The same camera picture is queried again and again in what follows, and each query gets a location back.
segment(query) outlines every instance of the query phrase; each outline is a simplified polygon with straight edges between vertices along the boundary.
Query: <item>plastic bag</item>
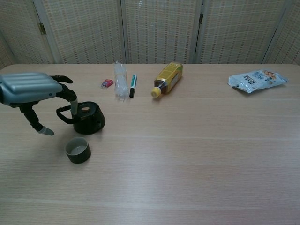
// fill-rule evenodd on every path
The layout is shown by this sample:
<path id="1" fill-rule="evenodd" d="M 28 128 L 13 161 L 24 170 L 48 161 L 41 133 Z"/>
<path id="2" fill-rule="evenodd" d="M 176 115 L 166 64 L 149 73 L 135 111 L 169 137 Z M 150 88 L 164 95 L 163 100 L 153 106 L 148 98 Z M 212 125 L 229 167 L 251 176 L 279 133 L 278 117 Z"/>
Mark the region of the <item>plastic bag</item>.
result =
<path id="1" fill-rule="evenodd" d="M 266 69 L 232 75 L 228 79 L 228 84 L 231 87 L 241 89 L 247 93 L 258 89 L 271 88 L 287 82 L 288 80 L 279 73 Z"/>

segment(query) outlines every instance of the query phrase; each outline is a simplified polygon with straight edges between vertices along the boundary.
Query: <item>cup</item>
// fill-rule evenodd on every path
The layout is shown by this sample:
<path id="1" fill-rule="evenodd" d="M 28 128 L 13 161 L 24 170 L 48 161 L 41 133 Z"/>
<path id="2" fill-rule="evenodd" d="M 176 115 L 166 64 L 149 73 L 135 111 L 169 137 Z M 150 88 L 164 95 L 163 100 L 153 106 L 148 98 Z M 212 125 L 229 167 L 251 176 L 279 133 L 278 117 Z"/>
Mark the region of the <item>cup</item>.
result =
<path id="1" fill-rule="evenodd" d="M 83 137 L 71 139 L 65 146 L 65 151 L 72 163 L 83 163 L 90 158 L 90 146 Z"/>

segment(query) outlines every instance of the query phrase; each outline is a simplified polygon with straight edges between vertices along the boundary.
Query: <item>green marker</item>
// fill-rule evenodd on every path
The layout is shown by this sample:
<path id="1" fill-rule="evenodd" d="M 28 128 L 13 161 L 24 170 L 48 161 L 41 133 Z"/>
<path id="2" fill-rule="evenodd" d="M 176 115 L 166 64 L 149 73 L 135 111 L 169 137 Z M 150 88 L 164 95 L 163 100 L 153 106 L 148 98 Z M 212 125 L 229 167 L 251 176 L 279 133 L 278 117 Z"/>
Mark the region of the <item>green marker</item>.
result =
<path id="1" fill-rule="evenodd" d="M 131 98 L 133 98 L 133 96 L 135 95 L 135 87 L 136 87 L 136 74 L 133 74 L 131 80 L 130 94 L 129 94 L 129 97 Z"/>

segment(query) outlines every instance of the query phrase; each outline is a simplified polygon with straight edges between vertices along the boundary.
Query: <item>bottle cap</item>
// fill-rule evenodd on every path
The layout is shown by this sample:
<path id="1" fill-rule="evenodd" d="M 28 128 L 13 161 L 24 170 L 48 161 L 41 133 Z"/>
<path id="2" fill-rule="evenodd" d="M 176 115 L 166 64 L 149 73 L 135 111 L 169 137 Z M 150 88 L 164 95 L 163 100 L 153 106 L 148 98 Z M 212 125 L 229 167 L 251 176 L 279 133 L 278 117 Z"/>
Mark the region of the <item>bottle cap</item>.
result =
<path id="1" fill-rule="evenodd" d="M 157 98 L 161 95 L 161 89 L 159 87 L 154 87 L 151 91 L 151 95 L 152 97 Z"/>

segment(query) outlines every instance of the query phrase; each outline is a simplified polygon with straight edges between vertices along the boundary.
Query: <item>gray robot hand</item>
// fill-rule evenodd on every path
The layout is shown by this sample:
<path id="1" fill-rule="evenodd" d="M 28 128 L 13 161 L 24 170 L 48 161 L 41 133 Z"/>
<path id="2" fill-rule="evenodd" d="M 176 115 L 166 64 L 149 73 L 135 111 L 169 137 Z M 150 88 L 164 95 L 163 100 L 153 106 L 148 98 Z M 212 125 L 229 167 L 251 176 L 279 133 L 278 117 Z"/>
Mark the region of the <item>gray robot hand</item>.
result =
<path id="1" fill-rule="evenodd" d="M 10 107 L 19 107 L 32 127 L 40 134 L 54 132 L 41 125 L 32 109 L 39 101 L 59 97 L 71 103 L 71 112 L 77 114 L 77 96 L 66 85 L 73 83 L 66 76 L 48 76 L 44 73 L 21 73 L 0 75 L 0 102 Z"/>

